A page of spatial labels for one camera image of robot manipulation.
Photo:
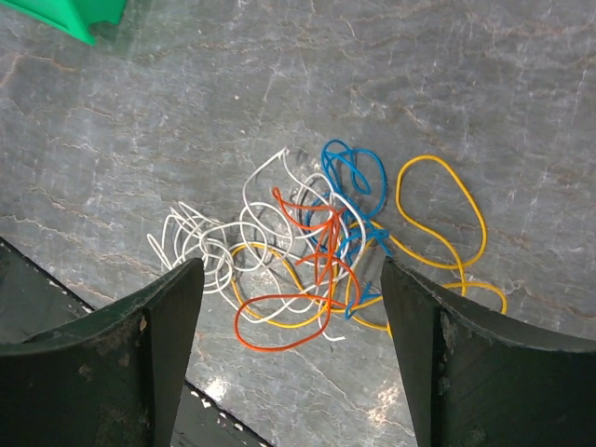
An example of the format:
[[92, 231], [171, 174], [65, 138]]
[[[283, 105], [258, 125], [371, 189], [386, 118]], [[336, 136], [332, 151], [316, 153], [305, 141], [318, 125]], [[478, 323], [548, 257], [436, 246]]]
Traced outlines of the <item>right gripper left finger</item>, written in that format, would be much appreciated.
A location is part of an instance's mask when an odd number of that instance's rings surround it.
[[191, 259], [83, 318], [1, 347], [4, 446], [168, 446], [204, 286]]

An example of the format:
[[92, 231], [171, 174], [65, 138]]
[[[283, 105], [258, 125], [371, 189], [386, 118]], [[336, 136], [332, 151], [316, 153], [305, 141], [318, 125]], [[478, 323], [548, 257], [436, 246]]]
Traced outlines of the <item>green compartment tray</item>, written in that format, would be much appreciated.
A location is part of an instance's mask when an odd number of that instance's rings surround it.
[[1, 0], [1, 4], [95, 45], [89, 27], [100, 22], [117, 25], [127, 0]]

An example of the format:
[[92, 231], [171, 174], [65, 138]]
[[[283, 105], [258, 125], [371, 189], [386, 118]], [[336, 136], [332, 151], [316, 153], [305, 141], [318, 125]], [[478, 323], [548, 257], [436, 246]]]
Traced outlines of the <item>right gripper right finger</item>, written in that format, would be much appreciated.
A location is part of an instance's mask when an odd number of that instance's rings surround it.
[[394, 258], [381, 275], [421, 446], [591, 446], [595, 344], [507, 317]]

